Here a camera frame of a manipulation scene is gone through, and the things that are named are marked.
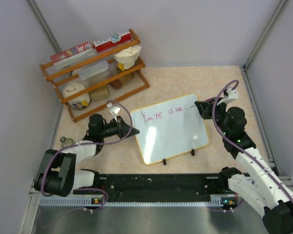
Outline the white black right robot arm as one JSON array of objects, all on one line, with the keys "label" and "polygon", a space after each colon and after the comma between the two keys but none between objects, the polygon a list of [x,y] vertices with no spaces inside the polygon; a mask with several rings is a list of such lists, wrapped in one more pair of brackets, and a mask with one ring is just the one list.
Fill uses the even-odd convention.
[{"label": "white black right robot arm", "polygon": [[293,234],[293,191],[275,174],[261,156],[256,144],[245,131],[245,112],[239,107],[227,108],[215,98],[195,101],[203,119],[213,120],[227,152],[247,171],[225,167],[218,175],[218,187],[242,197],[262,218],[270,234]]}]

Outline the white marker pen magenta cap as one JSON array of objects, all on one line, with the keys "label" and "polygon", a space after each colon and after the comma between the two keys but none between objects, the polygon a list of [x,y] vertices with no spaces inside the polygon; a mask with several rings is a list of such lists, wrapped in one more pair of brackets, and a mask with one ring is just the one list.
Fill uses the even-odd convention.
[{"label": "white marker pen magenta cap", "polygon": [[213,97],[212,98],[208,98],[206,100],[198,100],[198,101],[195,101],[193,104],[191,104],[188,108],[192,108],[192,107],[198,106],[199,104],[209,103],[212,100],[214,100]]}]

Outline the yellow framed whiteboard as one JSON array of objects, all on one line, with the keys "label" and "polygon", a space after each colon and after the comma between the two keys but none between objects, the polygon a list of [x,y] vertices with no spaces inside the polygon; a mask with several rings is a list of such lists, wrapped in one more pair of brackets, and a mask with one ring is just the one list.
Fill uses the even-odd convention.
[{"label": "yellow framed whiteboard", "polygon": [[196,107],[199,97],[189,93],[131,112],[137,144],[146,165],[208,146],[209,136]]}]

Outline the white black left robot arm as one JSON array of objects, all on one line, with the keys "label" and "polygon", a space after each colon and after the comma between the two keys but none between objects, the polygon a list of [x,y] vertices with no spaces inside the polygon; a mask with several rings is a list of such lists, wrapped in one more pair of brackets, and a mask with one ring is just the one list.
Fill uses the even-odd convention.
[{"label": "white black left robot arm", "polygon": [[85,187],[90,193],[100,190],[101,182],[90,169],[76,171],[76,165],[98,155],[107,145],[105,138],[117,136],[119,140],[138,135],[140,131],[125,123],[121,116],[106,122],[100,114],[89,118],[88,130],[80,142],[62,147],[60,150],[45,151],[34,179],[34,189],[44,196],[66,197],[72,190]]}]

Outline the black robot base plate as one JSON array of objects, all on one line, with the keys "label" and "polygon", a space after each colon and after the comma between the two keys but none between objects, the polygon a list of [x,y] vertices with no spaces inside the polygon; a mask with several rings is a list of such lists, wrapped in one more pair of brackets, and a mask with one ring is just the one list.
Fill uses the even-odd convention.
[{"label": "black robot base plate", "polygon": [[218,174],[99,174],[93,188],[104,190],[109,202],[202,202],[241,196],[218,183]]}]

